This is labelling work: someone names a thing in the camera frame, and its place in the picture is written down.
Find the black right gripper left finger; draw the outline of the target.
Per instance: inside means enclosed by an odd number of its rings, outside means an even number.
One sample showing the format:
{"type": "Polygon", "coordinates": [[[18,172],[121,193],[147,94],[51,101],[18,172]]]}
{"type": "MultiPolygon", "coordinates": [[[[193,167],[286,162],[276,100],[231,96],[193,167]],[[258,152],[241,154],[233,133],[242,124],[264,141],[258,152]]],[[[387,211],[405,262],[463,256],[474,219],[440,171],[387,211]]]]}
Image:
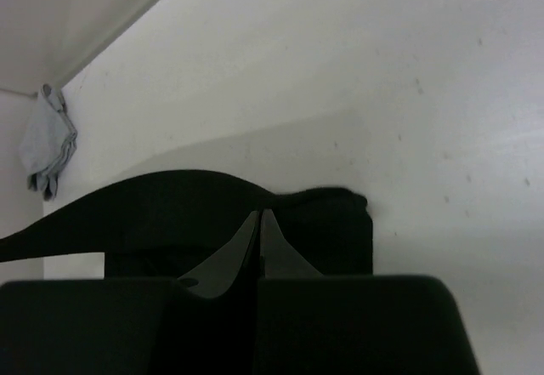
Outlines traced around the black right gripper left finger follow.
{"type": "Polygon", "coordinates": [[[258,214],[178,278],[12,281],[4,374],[248,374],[258,214]]]}

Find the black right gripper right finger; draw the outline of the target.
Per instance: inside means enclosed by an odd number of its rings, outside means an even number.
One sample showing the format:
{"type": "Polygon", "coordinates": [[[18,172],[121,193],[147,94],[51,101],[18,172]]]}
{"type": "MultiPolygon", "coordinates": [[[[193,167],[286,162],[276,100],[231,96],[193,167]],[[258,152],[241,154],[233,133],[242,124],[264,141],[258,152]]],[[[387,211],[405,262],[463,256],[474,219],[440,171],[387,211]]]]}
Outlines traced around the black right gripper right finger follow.
{"type": "Polygon", "coordinates": [[[261,217],[258,372],[476,374],[457,303],[431,276],[323,276],[261,217]]]}

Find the black tank top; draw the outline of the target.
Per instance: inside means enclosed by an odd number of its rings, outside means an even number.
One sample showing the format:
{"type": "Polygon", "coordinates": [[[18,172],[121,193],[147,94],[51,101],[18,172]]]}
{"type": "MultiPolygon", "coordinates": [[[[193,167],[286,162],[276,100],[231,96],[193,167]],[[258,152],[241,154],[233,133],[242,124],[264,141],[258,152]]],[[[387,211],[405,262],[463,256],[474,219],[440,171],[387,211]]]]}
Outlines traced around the black tank top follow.
{"type": "Polygon", "coordinates": [[[82,196],[3,238],[1,259],[103,253],[108,277],[179,277],[229,241],[251,212],[266,209],[320,273],[372,273],[364,196],[342,187],[279,194],[205,170],[148,173],[82,196]]]}

